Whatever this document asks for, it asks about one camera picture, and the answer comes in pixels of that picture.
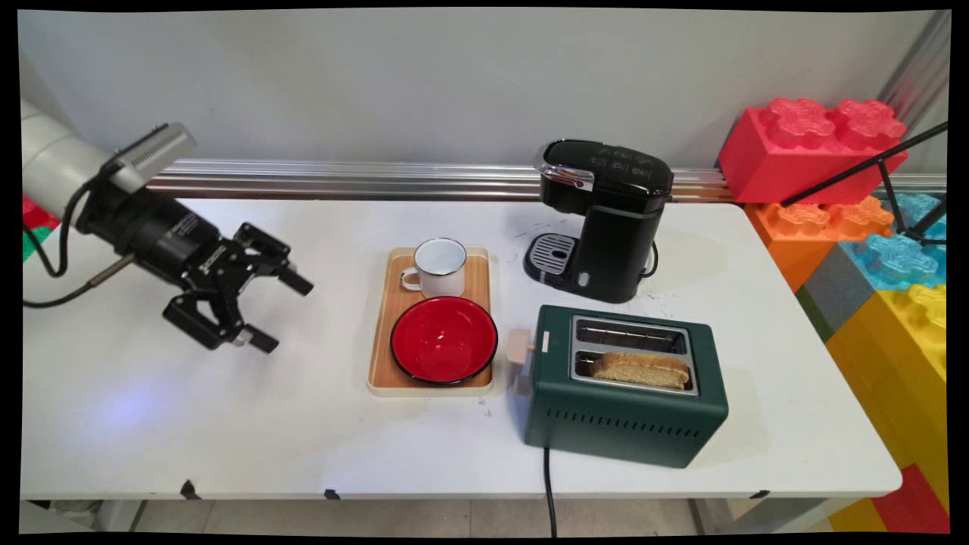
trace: toaster slot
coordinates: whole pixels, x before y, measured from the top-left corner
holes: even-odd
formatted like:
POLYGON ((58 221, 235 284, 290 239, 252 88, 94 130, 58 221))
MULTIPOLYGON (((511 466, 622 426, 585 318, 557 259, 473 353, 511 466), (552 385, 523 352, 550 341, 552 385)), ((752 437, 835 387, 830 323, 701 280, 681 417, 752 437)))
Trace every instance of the toaster slot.
POLYGON ((621 348, 686 354, 686 335, 682 332, 644 324, 579 319, 576 323, 576 339, 621 348))
POLYGON ((575 316, 573 317, 572 331, 572 350, 570 351, 572 368, 570 374, 575 380, 678 396, 695 397, 700 394, 697 373, 693 366, 693 354, 690 349, 690 336, 686 330, 605 318, 575 316), (677 390, 591 376, 589 366, 606 352, 660 353, 673 356, 686 364, 689 379, 683 390, 677 390))
POLYGON ((683 385, 683 389, 676 390, 674 388, 660 388, 659 386, 646 386, 645 384, 636 384, 633 382, 620 382, 617 380, 606 380, 603 378, 595 378, 592 376, 592 373, 589 371, 589 366, 592 365, 592 362, 598 360, 599 358, 602 358, 602 356, 603 356, 602 352, 588 352, 584 350, 580 350, 579 352, 576 352, 575 359, 574 359, 576 364, 573 367, 574 378, 577 378, 579 380, 585 380, 588 382, 608 384, 610 386, 622 386, 626 388, 631 387, 631 388, 638 388, 642 390, 652 390, 654 392, 664 392, 668 394, 679 394, 679 395, 685 394, 688 396, 696 395, 696 389, 693 387, 693 368, 692 367, 689 367, 690 378, 687 379, 686 384, 683 385))

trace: tray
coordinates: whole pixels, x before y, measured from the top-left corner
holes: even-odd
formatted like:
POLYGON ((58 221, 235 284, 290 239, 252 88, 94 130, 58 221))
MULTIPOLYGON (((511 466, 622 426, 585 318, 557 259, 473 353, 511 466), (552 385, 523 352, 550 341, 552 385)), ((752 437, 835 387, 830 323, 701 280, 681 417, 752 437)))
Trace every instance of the tray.
MULTIPOLYGON (((425 299, 421 292, 410 291, 400 285, 400 274, 404 269, 414 267, 415 249, 413 247, 394 248, 388 258, 384 296, 380 301, 380 314, 377 317, 377 332, 373 341, 373 354, 370 357, 367 387, 373 395, 382 397, 481 396, 491 388, 494 378, 493 362, 478 376, 457 386, 431 386, 404 374, 393 360, 391 354, 393 324, 404 310, 425 299)), ((479 246, 468 246, 466 249, 468 261, 464 266, 464 293, 461 297, 477 303, 490 313, 491 288, 487 249, 479 246)))

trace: mug handle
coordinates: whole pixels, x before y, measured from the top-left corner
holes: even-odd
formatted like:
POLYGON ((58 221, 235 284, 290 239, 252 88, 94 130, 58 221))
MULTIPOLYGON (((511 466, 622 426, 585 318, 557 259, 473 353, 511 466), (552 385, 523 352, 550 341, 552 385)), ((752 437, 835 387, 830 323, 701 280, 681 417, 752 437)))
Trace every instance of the mug handle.
POLYGON ((418 273, 418 268, 417 267, 411 267, 410 269, 404 269, 404 272, 402 272, 400 274, 400 283, 403 284, 403 286, 405 288, 407 288, 407 289, 409 289, 411 291, 415 291, 415 292, 416 291, 421 291, 421 285, 419 283, 412 284, 412 283, 410 283, 410 282, 408 282, 407 280, 404 279, 406 276, 410 276, 411 274, 417 274, 417 273, 418 273))

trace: aluminum rail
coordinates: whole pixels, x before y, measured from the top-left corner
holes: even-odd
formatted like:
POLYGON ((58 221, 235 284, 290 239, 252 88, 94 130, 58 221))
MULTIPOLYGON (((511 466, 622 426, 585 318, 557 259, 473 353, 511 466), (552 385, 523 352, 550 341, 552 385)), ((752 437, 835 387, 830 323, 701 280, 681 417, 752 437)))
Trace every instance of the aluminum rail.
MULTIPOLYGON (((673 169, 672 199, 731 203, 715 169, 673 169)), ((892 175, 899 193, 946 191, 945 175, 892 175)), ((539 174, 526 165, 330 163, 180 159, 149 185, 173 197, 402 201, 535 201, 539 174)), ((875 196, 884 198, 884 189, 875 196)))

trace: red bowl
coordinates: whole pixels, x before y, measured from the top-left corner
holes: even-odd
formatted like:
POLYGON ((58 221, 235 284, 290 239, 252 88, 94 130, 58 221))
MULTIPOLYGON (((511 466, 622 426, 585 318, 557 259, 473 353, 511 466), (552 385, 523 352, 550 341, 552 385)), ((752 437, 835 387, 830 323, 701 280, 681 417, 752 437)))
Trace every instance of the red bowl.
POLYGON ((411 306, 393 325, 391 354, 411 378, 451 386, 485 370, 498 349, 498 328, 487 311, 460 297, 411 306))

